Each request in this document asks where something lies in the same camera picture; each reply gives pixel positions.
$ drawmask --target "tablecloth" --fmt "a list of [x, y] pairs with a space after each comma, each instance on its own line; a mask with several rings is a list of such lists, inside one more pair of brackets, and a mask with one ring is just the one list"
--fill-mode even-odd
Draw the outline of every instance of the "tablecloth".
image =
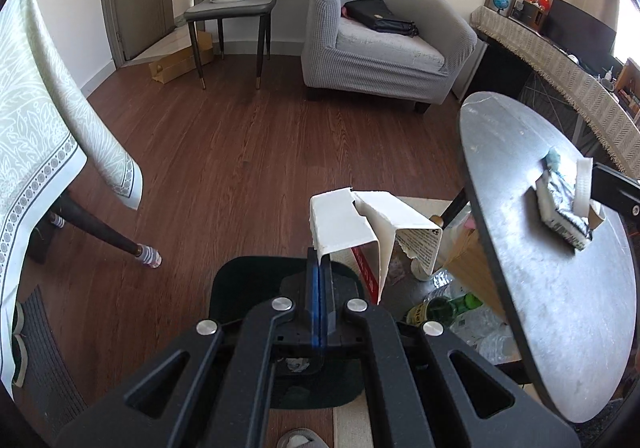
[[142, 196], [140, 167], [82, 95], [36, 0], [0, 11], [0, 150], [0, 374], [12, 394], [15, 297], [34, 226], [87, 156], [126, 206]]

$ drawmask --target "metal screw head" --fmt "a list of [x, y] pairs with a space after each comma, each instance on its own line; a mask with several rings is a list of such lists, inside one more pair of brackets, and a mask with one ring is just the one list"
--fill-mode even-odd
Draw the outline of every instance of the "metal screw head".
[[277, 297], [271, 302], [271, 307], [276, 311], [288, 311], [293, 307], [293, 302], [287, 297]]
[[367, 302], [362, 298], [351, 298], [351, 300], [347, 302], [347, 309], [354, 313], [362, 313], [362, 311], [367, 309]]
[[429, 336], [440, 336], [444, 327], [439, 322], [430, 321], [422, 324], [422, 331]]
[[213, 320], [202, 320], [196, 325], [196, 331], [203, 336], [209, 336], [218, 330], [218, 324]]

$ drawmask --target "cardboard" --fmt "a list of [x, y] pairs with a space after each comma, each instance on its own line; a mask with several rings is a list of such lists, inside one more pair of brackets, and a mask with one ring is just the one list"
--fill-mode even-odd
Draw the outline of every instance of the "cardboard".
[[351, 248], [370, 300], [379, 303], [394, 243], [433, 272], [442, 229], [389, 192], [343, 188], [315, 195], [310, 227], [318, 259]]
[[506, 321], [478, 230], [463, 229], [444, 263], [457, 281]]
[[[198, 31], [198, 47], [200, 48], [200, 60], [203, 66], [213, 61], [213, 39], [211, 34]], [[149, 69], [151, 78], [163, 84], [196, 69], [191, 46], [151, 62]]]

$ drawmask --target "monitor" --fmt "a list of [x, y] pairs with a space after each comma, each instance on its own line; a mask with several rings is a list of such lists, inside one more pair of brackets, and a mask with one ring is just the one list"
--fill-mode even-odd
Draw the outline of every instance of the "monitor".
[[563, 0], [554, 0], [540, 34], [568, 54], [577, 56], [589, 73], [604, 76], [616, 40], [616, 32], [604, 22]]

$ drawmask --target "round table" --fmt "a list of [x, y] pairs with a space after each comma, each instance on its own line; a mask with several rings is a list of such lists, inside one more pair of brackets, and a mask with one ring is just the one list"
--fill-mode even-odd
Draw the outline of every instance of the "round table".
[[503, 308], [542, 401], [573, 422], [594, 417], [620, 382], [636, 322], [625, 228], [606, 221], [583, 251], [540, 219], [534, 189], [549, 148], [564, 171], [581, 157], [551, 123], [506, 96], [478, 92], [460, 111], [465, 191]]

